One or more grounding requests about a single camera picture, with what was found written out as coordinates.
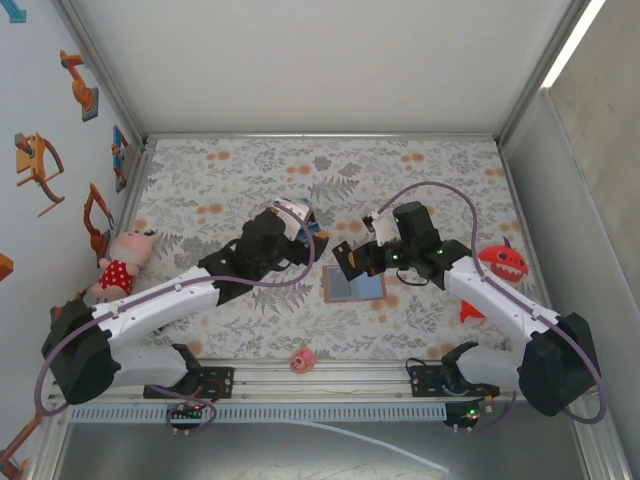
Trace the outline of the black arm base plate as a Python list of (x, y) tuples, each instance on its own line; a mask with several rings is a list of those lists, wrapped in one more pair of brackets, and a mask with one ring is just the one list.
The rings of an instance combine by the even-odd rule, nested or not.
[(190, 372), (167, 390), (198, 399), (229, 399), (232, 394), (235, 370), (232, 367), (202, 367)]
[(455, 377), (440, 364), (411, 364), (405, 366), (412, 396), (436, 397), (498, 397), (498, 387), (486, 384), (470, 384), (460, 376)]

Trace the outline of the small pink toy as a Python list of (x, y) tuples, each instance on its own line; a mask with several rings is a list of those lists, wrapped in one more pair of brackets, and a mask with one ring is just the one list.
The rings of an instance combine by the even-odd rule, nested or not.
[(291, 371), (296, 374), (309, 372), (315, 364), (316, 356), (314, 352), (307, 347), (301, 347), (296, 350), (289, 361)]

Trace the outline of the white plastic tube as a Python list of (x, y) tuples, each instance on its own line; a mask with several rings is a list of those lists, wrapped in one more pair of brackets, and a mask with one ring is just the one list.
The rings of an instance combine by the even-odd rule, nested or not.
[(338, 435), (343, 435), (346, 437), (350, 437), (353, 439), (356, 439), (358, 441), (370, 444), (370, 445), (374, 445), (380, 448), (383, 448), (385, 450), (394, 452), (398, 455), (401, 455), (405, 458), (408, 458), (412, 461), (415, 461), (417, 463), (420, 463), (421, 465), (431, 468), (431, 469), (435, 469), (438, 470), (439, 472), (448, 474), (449, 473), (449, 469), (445, 466), (442, 466), (440, 464), (437, 464), (431, 460), (428, 460), (424, 457), (421, 457), (417, 454), (414, 454), (412, 452), (409, 452), (405, 449), (402, 449), (396, 445), (384, 442), (382, 440), (376, 439), (376, 438), (372, 438), (366, 435), (362, 435), (350, 430), (346, 430), (343, 428), (339, 428), (339, 427), (335, 427), (335, 426), (331, 426), (331, 425), (326, 425), (326, 424), (321, 424), (321, 423), (315, 423), (315, 422), (308, 422), (308, 421), (298, 421), (298, 420), (289, 420), (288, 424), (291, 425), (296, 425), (296, 426), (301, 426), (301, 427), (306, 427), (306, 428), (313, 428), (313, 429), (317, 429), (317, 430), (323, 430), (323, 431), (327, 431), (327, 432), (331, 432), (331, 433), (335, 433)]

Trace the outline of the red shark plush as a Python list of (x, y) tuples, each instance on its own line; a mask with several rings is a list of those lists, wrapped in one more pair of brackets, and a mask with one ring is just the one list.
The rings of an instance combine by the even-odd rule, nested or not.
[(509, 285), (517, 286), (529, 275), (529, 267), (523, 255), (504, 237), (502, 245), (491, 245), (480, 250), (478, 258), (489, 270)]

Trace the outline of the floral table cloth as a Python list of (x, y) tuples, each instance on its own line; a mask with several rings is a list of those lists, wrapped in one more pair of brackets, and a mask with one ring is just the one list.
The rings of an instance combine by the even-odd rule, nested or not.
[[(506, 237), (527, 250), (494, 144), (415, 140), (161, 139), (152, 150), (133, 225), (156, 232), (136, 279), (144, 290), (176, 277), (240, 235), (279, 196), (308, 201), (332, 244), (367, 237), (362, 217), (399, 195), (419, 201), (445, 239), (480, 247)], [(466, 341), (507, 350), (488, 319), (460, 316), (459, 300), (414, 274), (385, 274), (384, 299), (326, 303), (322, 255), (311, 272), (291, 267), (268, 288), (178, 319), (143, 338), (187, 345), (200, 358), (437, 359)]]

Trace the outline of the blue angular wall sticker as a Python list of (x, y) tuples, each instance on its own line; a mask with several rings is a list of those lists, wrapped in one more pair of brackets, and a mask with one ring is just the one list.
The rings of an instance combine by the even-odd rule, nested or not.
[(16, 0), (0, 0), (0, 6), (7, 13), (10, 23), (22, 24), (26, 22), (27, 12), (17, 4)]

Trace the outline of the orange claw gripper wall sticker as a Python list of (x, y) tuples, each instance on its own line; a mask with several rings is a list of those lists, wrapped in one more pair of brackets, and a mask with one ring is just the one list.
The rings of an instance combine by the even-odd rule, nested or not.
[[(29, 182), (35, 183), (44, 193), (50, 204), (38, 213), (38, 217), (46, 215), (49, 211), (61, 204), (64, 196), (56, 195), (50, 188), (49, 182), (65, 172), (65, 167), (53, 144), (39, 133), (24, 135), (17, 133), (14, 136), (16, 147), (16, 173), (27, 173), (27, 176), (20, 179), (17, 187), (21, 187)], [(48, 174), (45, 166), (45, 157), (49, 155), (56, 166), (53, 173)]]

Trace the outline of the circuit board with LEDs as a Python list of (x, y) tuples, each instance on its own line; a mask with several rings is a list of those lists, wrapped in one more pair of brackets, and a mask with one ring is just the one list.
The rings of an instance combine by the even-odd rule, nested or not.
[(167, 418), (171, 422), (196, 422), (203, 419), (205, 412), (206, 407), (203, 404), (181, 403), (168, 408)]
[(489, 397), (447, 402), (445, 404), (446, 418), (443, 423), (454, 430), (473, 429), (481, 416), (493, 412), (494, 405), (495, 402)]

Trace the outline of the pink plush doll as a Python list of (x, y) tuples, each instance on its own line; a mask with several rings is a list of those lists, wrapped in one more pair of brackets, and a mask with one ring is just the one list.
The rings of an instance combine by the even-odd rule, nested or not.
[(98, 301), (114, 301), (128, 296), (135, 278), (149, 261), (156, 232), (129, 231), (119, 235), (111, 244), (106, 258), (99, 261), (102, 275), (88, 289)]

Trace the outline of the thin metal blade card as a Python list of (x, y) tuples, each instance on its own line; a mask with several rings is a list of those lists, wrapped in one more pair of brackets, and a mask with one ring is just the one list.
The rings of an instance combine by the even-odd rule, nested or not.
[(364, 273), (362, 267), (357, 264), (354, 251), (347, 241), (343, 241), (334, 247), (332, 253), (341, 272), (348, 281), (352, 281)]

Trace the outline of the aluminium extrusion frame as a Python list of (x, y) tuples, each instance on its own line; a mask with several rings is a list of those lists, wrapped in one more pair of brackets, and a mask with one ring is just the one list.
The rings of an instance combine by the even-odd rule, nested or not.
[[(507, 178), (509, 180), (509, 186), (511, 188), (510, 193), (513, 197), (513, 201), (516, 205), (516, 212), (519, 215), (519, 220), (523, 222), (524, 230), (525, 230), (525, 244), (529, 249), (529, 253), (533, 255), (534, 260), (534, 277), (540, 283), (542, 288), (542, 293), (545, 301), (550, 302), (549, 294), (547, 291), (547, 285), (544, 282), (544, 269), (541, 270), (539, 264), (539, 258), (536, 256), (536, 252), (532, 249), (535, 248), (534, 244), (536, 238), (533, 238), (530, 231), (529, 226), (526, 223), (526, 213), (527, 209), (523, 210), (520, 202), (520, 197), (518, 196), (518, 190), (516, 187), (517, 182), (513, 180), (512, 172), (510, 170), (510, 164), (505, 157), (503, 156), (503, 147), (505, 144), (512, 142), (512, 138), (515, 138), (514, 132), (520, 128), (522, 125), (529, 125), (531, 122), (526, 120), (528, 113), (531, 108), (530, 105), (534, 105), (536, 108), (538, 104), (544, 105), (544, 107), (540, 107), (544, 110), (544, 115), (540, 113), (536, 113), (534, 115), (535, 124), (536, 121), (538, 123), (542, 122), (542, 126), (546, 128), (549, 126), (553, 130), (553, 134), (556, 135), (554, 137), (554, 142), (558, 145), (556, 150), (558, 151), (558, 163), (553, 166), (555, 170), (550, 170), (549, 172), (554, 172), (550, 175), (558, 175), (557, 179), (560, 179), (560, 174), (564, 175), (567, 179), (569, 178), (569, 174), (567, 172), (561, 172), (560, 167), (565, 168), (565, 170), (569, 165), (569, 141), (566, 140), (566, 136), (564, 136), (564, 131), (562, 133), (563, 136), (560, 135), (560, 131), (564, 128), (560, 125), (559, 116), (556, 112), (555, 106), (552, 105), (551, 97), (547, 93), (538, 93), (538, 91), (546, 91), (546, 86), (542, 86), (544, 82), (547, 81), (547, 78), (550, 78), (551, 75), (548, 75), (553, 68), (555, 68), (556, 64), (560, 64), (559, 57), (561, 52), (566, 50), (564, 47), (568, 44), (569, 38), (573, 35), (574, 31), (577, 32), (577, 25), (584, 19), (586, 20), (586, 13), (591, 6), (595, 7), (595, 0), (549, 0), (551, 2), (551, 6), (554, 4), (559, 6), (562, 3), (562, 9), (560, 13), (553, 13), (553, 15), (549, 14), (549, 22), (551, 22), (551, 30), (545, 34), (541, 38), (544, 38), (544, 48), (539, 52), (534, 60), (529, 61), (529, 63), (533, 62), (533, 66), (527, 67), (527, 76), (526, 82), (518, 87), (518, 93), (515, 97), (515, 100), (507, 102), (507, 113), (506, 117), (503, 115), (504, 119), (500, 119), (498, 122), (498, 127), (493, 128), (491, 131), (487, 130), (487, 128), (467, 128), (464, 126), (460, 126), (460, 122), (454, 125), (451, 128), (441, 126), (432, 126), (428, 125), (427, 127), (393, 127), (383, 128), (383, 127), (375, 127), (373, 130), (362, 128), (356, 128), (349, 130), (349, 128), (338, 128), (337, 130), (334, 128), (333, 130), (327, 128), (318, 129), (310, 129), (305, 126), (302, 126), (302, 123), (295, 124), (285, 124), (282, 125), (274, 123), (275, 120), (282, 120), (285, 117), (280, 118), (276, 115), (275, 120), (269, 120), (271, 123), (265, 123), (266, 120), (262, 121), (264, 125), (258, 122), (258, 117), (253, 121), (253, 117), (249, 118), (253, 123), (247, 123), (248, 120), (242, 120), (238, 125), (238, 128), (231, 126), (222, 126), (222, 127), (213, 127), (209, 126), (195, 126), (193, 128), (187, 127), (184, 121), (180, 120), (182, 123), (178, 122), (179, 125), (173, 130), (165, 128), (164, 130), (153, 130), (150, 126), (147, 125), (148, 122), (142, 119), (142, 106), (139, 106), (134, 102), (134, 96), (132, 92), (131, 85), (123, 83), (124, 77), (120, 75), (116, 70), (116, 63), (114, 63), (112, 58), (109, 57), (111, 55), (111, 50), (115, 52), (115, 47), (113, 45), (108, 46), (107, 43), (103, 42), (103, 37), (106, 33), (101, 32), (111, 32), (111, 35), (115, 35), (113, 32), (116, 27), (111, 26), (111, 24), (115, 25), (115, 23), (111, 22), (108, 19), (107, 15), (104, 14), (103, 20), (95, 20), (93, 17), (100, 16), (98, 15), (98, 7), (100, 4), (102, 6), (109, 6), (116, 8), (116, 4), (123, 4), (124, 7), (138, 8), (140, 12), (142, 12), (141, 8), (143, 5), (142, 0), (95, 0), (96, 3), (93, 3), (94, 0), (51, 0), (54, 5), (56, 11), (58, 12), (60, 18), (65, 23), (66, 28), (69, 30), (72, 35), (74, 42), (78, 45), (81, 53), (86, 55), (89, 60), (89, 68), (95, 72), (97, 75), (97, 81), (101, 88), (104, 89), (105, 95), (109, 98), (112, 104), (115, 107), (116, 113), (122, 118), (124, 124), (127, 128), (129, 128), (138, 142), (139, 145), (142, 145), (139, 148), (140, 152), (151, 151), (151, 145), (154, 146), (157, 143), (158, 138), (178, 138), (184, 137), (189, 139), (195, 138), (286, 138), (286, 139), (319, 139), (319, 138), (328, 138), (328, 139), (342, 139), (342, 140), (352, 140), (357, 138), (362, 139), (417, 139), (417, 140), (446, 140), (446, 141), (475, 141), (475, 142), (497, 142), (497, 149), (500, 155), (500, 159), (503, 163), (503, 166), (506, 168)], [(613, 285), (615, 282), (620, 283), (622, 280), (622, 273), (618, 273), (617, 266), (613, 267), (613, 260), (609, 257), (614, 255), (613, 250), (609, 248), (608, 240), (605, 242), (604, 240), (604, 227), (601, 228), (600, 220), (596, 222), (596, 207), (591, 203), (588, 204), (589, 209), (585, 210), (585, 212), (578, 212), (576, 210), (576, 214), (580, 213), (582, 217), (585, 218), (585, 222), (589, 223), (587, 225), (582, 225), (581, 228), (585, 232), (587, 226), (592, 230), (596, 228), (598, 230), (597, 238), (596, 234), (593, 233), (580, 233), (579, 235), (587, 236), (593, 235), (591, 240), (594, 240), (594, 245), (597, 248), (602, 248), (603, 251), (598, 258), (598, 261), (602, 260), (607, 263), (607, 265), (611, 264), (610, 269), (612, 273), (607, 273), (608, 277), (611, 277), (610, 280)], [(311, 399), (311, 402), (320, 402), (328, 404), (330, 402), (333, 403), (346, 403), (348, 401), (355, 401), (359, 403), (381, 403), (384, 401), (382, 398), (390, 397), (391, 393), (396, 395), (396, 400), (400, 402), (408, 402), (408, 398), (401, 397), (400, 390), (397, 392), (391, 392), (387, 390), (379, 390), (374, 391), (371, 388), (368, 390), (363, 390), (362, 392), (346, 392), (339, 390), (338, 387), (346, 387), (346, 386), (355, 386), (356, 380), (364, 385), (363, 382), (368, 380), (374, 380), (373, 384), (377, 387), (389, 386), (391, 385), (391, 380), (382, 381), (382, 377), (380, 375), (383, 373), (383, 370), (386, 368), (389, 370), (393, 370), (394, 367), (396, 370), (400, 368), (398, 365), (392, 365), (393, 362), (383, 362), (377, 360), (366, 360), (366, 361), (355, 361), (355, 360), (329, 360), (326, 365), (323, 366), (323, 369), (314, 370), (316, 373), (312, 373), (310, 380), (307, 381), (308, 386), (305, 386), (301, 390), (295, 390), (291, 395), (293, 395), (296, 400), (292, 400), (294, 403), (302, 403), (303, 400), (307, 401)], [(347, 373), (351, 375), (348, 379), (345, 380), (337, 380), (337, 377), (331, 380), (326, 375), (323, 377), (324, 373)], [(628, 458), (626, 456), (626, 451), (624, 450), (624, 442), (621, 442), (619, 432), (615, 425), (615, 419), (611, 417), (611, 413), (607, 414), (607, 417), (599, 424), (600, 426), (596, 427), (588, 427), (585, 425), (577, 425), (573, 426), (574, 430), (574, 443), (577, 445), (575, 447), (576, 455), (581, 462), (582, 475), (584, 478), (588, 480), (631, 480), (632, 479), (632, 469), (629, 466)]]

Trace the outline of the orange machine wall sticker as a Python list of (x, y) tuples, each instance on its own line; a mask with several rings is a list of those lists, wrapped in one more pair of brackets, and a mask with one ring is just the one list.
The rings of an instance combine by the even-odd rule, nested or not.
[(22, 468), (13, 460), (13, 456), (37, 429), (40, 422), (41, 414), (36, 412), (34, 417), (22, 428), (9, 445), (0, 450), (0, 474), (7, 480), (21, 480)]

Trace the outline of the blue rail wall sticker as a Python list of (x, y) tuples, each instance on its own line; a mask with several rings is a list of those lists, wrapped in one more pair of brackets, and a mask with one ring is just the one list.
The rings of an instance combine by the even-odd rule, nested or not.
[(131, 145), (117, 125), (113, 126), (111, 144), (112, 168), (115, 175), (115, 191), (120, 193), (128, 183), (131, 161)]

